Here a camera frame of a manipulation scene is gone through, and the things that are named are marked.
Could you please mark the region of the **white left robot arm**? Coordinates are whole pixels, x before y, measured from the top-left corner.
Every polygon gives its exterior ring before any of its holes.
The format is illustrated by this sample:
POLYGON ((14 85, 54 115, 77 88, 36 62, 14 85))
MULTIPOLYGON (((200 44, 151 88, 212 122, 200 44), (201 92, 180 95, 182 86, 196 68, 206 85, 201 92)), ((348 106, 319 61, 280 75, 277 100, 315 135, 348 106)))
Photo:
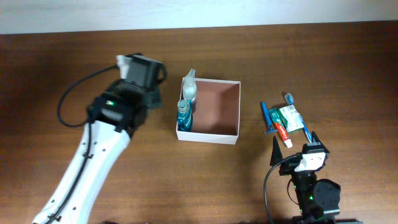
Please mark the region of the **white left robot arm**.
POLYGON ((57 189, 34 223, 87 223, 113 164, 149 111, 161 107, 165 65, 142 54, 118 55, 120 77, 86 109, 83 134, 57 189))

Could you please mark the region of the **green red toothpaste tube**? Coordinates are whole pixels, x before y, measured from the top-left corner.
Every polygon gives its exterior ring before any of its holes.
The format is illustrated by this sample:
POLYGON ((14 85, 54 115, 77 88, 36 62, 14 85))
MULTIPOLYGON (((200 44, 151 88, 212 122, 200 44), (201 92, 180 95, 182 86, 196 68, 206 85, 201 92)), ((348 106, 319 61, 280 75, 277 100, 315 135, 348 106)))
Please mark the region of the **green red toothpaste tube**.
POLYGON ((288 147, 291 148, 293 146, 291 139, 289 138, 289 135, 284 127, 284 124, 282 122, 282 119, 277 111, 276 108, 268 110, 268 115, 271 118, 271 121, 274 123, 274 126, 276 127, 281 140, 284 142, 284 144, 288 147))

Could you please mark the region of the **teal mouthwash bottle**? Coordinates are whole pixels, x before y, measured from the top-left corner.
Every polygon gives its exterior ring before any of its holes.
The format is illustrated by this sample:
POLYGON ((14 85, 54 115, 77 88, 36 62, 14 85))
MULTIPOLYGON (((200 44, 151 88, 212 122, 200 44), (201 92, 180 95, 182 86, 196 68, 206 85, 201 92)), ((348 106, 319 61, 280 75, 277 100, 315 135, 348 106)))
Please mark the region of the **teal mouthwash bottle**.
POLYGON ((192 130, 193 115, 191 104, 187 100, 180 100, 177 103, 177 124, 179 131, 190 132, 192 130))

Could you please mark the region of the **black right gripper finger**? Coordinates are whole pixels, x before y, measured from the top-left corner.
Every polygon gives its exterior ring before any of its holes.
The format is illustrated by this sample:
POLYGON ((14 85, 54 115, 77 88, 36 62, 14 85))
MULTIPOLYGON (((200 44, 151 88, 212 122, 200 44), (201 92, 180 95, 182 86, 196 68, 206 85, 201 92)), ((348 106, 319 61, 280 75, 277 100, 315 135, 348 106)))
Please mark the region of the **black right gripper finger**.
POLYGON ((315 131, 312 131, 312 144, 317 146, 321 146, 323 144, 315 131))
POLYGON ((282 160, 283 160, 283 155, 280 150, 279 142, 277 138, 274 136, 272 138, 272 154, 271 154, 270 166, 275 166, 282 160))

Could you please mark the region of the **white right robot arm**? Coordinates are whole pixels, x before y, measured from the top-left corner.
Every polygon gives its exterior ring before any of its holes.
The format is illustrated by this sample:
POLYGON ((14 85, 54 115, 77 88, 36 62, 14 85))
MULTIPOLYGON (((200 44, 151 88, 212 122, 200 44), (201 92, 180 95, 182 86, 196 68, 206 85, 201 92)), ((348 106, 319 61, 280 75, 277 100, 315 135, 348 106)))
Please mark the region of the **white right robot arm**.
POLYGON ((292 217, 291 223, 360 223, 357 219, 337 220, 340 214, 341 186, 330 179, 318 179, 316 172, 326 166, 330 152, 312 133, 312 141, 303 145, 302 151, 283 157, 276 137, 272 138, 270 170, 264 178, 263 192, 266 213, 273 223, 267 201, 267 181, 272 172, 279 168, 279 175, 289 175, 294 184, 300 215, 292 217))

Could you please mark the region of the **purple spray bottle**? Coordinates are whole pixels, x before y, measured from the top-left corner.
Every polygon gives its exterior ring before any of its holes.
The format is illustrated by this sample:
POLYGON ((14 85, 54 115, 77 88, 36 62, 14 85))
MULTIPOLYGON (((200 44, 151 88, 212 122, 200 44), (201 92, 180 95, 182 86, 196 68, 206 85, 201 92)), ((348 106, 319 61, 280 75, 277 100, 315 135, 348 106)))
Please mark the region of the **purple spray bottle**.
POLYGON ((195 82, 195 69, 193 68, 183 79, 182 95, 185 100, 191 103, 192 112, 194 113, 197 107, 197 85, 195 82))

